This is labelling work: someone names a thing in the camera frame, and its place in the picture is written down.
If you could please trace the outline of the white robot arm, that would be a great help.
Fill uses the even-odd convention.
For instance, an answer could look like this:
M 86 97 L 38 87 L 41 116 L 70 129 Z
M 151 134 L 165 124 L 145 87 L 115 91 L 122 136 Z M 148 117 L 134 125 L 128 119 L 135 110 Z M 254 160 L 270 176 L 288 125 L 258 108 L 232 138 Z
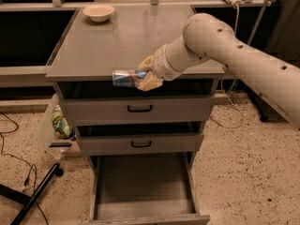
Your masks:
M 158 88 L 209 59 L 225 66 L 300 129 L 300 68 L 248 46 L 235 37 L 228 24 L 209 14 L 191 16 L 177 39 L 157 49 L 138 66 L 147 72 L 138 88 Z

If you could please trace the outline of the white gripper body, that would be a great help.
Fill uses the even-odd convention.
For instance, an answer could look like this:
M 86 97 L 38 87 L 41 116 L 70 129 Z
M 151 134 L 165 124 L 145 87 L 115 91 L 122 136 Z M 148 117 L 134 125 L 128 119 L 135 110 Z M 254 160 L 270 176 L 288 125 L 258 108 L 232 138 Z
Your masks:
M 163 45 L 155 51 L 151 71 L 159 78 L 169 82 L 181 76 L 182 72 L 172 68 L 167 60 L 166 49 L 167 46 Z

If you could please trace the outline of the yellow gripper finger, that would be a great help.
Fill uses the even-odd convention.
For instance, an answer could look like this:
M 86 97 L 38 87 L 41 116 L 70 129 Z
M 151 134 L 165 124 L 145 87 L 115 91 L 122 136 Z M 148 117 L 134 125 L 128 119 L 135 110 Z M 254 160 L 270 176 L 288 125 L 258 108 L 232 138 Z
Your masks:
M 151 70 L 153 61 L 154 61 L 153 56 L 149 55 L 138 65 L 138 70 L 144 70 L 144 71 Z
M 163 84 L 163 79 L 149 71 L 147 75 L 139 82 L 137 88 L 144 92 L 159 88 Z

